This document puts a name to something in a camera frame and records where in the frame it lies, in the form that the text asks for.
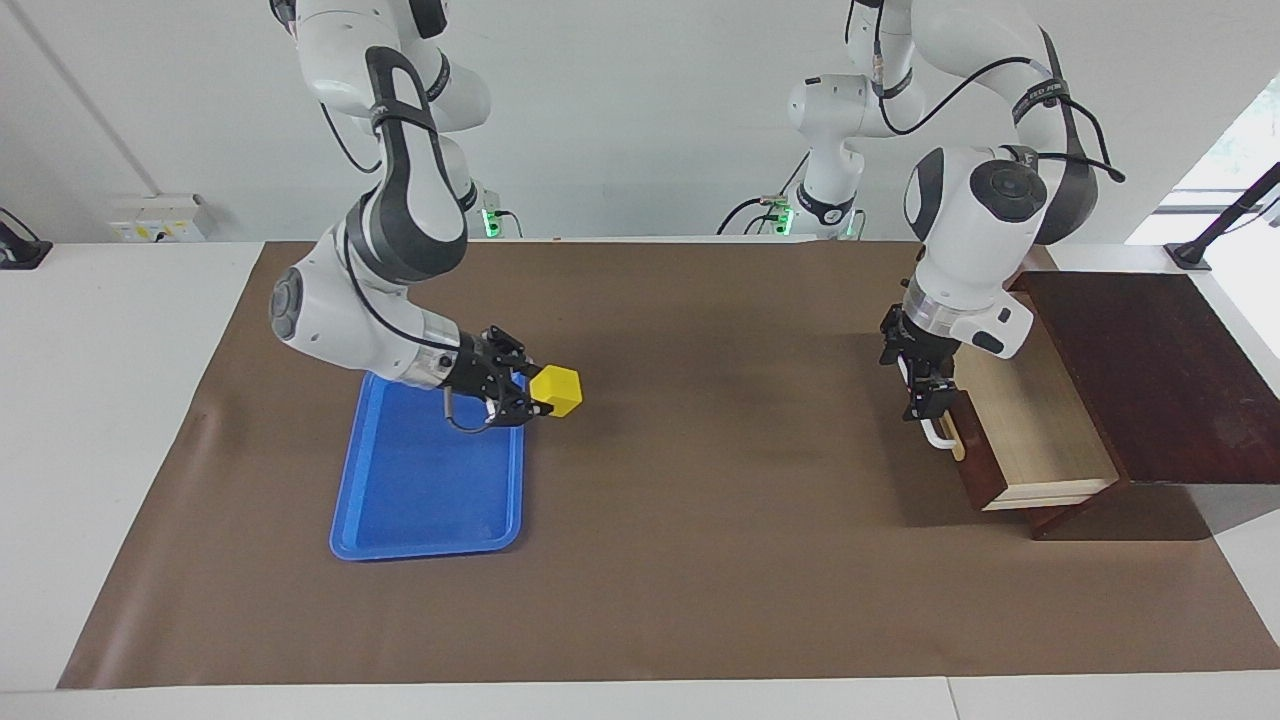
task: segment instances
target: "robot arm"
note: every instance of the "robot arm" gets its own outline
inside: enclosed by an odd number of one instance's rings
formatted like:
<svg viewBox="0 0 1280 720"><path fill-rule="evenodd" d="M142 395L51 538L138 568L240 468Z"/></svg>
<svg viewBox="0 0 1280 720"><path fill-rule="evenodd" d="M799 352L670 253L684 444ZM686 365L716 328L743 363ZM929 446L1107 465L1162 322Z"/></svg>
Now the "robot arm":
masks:
<svg viewBox="0 0 1280 720"><path fill-rule="evenodd" d="M1098 188L1053 42L1018 3L910 6L920 55L1005 99L1020 142L936 149L909 182L906 218L924 250L902 304L882 325L882 363L906 369L904 418L927 420L954 400L952 356L961 343L1002 359L1021 347L1033 316L1004 284L1033 245L1057 242L1088 219Z"/></svg>
<svg viewBox="0 0 1280 720"><path fill-rule="evenodd" d="M928 122L913 85L919 51L931 65L977 82L1012 109L1019 145L938 147L915 168L906 219L924 250L906 296L884 319L884 364L911 386L905 419L940 418L956 388L961 343L1000 357L1021 347L1033 322L1004 290L1034 243L1078 229L1097 202L1078 115L1050 36L1016 0L855 0L849 58L861 74L820 76L791 96L791 119L809 140L809 168L791 191L796 232L844 232L863 172L856 137L910 135ZM1103 158L1106 149L1103 146Z"/></svg>
<svg viewBox="0 0 1280 720"><path fill-rule="evenodd" d="M462 261L467 227L460 201L476 192L461 150L440 137L436 115L461 129L483 122L489 106L483 82L451 67L430 42L444 31L444 4L276 0L273 9L297 38L312 94L369 123L384 172L279 279L270 307L275 334L334 365L481 398L490 410L485 428L566 415L576 405L572 398L539 400L538 383L531 392L516 380L515 374L535 378L543 372L518 341L498 328L465 333L407 299L408 286ZM570 375L576 386L572 372L553 373Z"/></svg>

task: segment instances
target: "electrical outlet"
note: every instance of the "electrical outlet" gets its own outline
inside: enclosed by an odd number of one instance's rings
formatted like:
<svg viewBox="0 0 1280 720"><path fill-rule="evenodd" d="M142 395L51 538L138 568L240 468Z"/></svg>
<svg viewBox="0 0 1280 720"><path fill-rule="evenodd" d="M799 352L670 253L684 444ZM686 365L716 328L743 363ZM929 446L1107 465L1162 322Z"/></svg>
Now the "electrical outlet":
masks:
<svg viewBox="0 0 1280 720"><path fill-rule="evenodd" d="M111 233L120 242L204 242L214 232L195 195L118 199Z"/></svg>

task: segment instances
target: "yellow cube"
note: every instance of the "yellow cube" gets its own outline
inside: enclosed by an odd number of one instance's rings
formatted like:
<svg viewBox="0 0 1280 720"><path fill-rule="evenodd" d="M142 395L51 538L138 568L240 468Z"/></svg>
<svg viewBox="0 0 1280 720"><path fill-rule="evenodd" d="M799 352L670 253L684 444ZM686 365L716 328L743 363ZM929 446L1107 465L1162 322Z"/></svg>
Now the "yellow cube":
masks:
<svg viewBox="0 0 1280 720"><path fill-rule="evenodd" d="M563 418L582 404L582 382L577 370L548 365L529 382L529 395L550 405L552 418Z"/></svg>

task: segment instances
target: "blue tray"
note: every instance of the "blue tray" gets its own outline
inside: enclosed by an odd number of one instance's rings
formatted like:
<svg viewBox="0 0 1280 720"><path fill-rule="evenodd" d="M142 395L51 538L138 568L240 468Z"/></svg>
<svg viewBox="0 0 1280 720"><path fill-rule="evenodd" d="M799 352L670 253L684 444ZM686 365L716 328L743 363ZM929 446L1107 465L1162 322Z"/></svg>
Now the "blue tray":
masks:
<svg viewBox="0 0 1280 720"><path fill-rule="evenodd" d="M460 433L444 393L365 375L329 547L342 560L493 552L520 534L524 428ZM465 427L485 406L454 398Z"/></svg>

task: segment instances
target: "metal stand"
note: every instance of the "metal stand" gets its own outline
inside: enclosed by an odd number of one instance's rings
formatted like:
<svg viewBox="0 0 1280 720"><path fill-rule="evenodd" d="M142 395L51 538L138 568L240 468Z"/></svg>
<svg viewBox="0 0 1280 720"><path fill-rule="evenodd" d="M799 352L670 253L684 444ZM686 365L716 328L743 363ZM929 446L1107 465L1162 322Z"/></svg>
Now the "metal stand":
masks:
<svg viewBox="0 0 1280 720"><path fill-rule="evenodd" d="M52 247L52 242L23 240L0 223L0 270L35 270Z"/></svg>
<svg viewBox="0 0 1280 720"><path fill-rule="evenodd" d="M1271 169L1263 173L1249 190L1245 190L1235 204L1222 210L1222 214L1199 237L1181 245L1166 245L1165 252L1169 252L1174 264L1184 270L1212 270L1213 268L1204 261L1204 251L1208 250L1208 246L1231 229L1236 220L1252 210L1277 184L1280 184L1280 163L1271 165Z"/></svg>

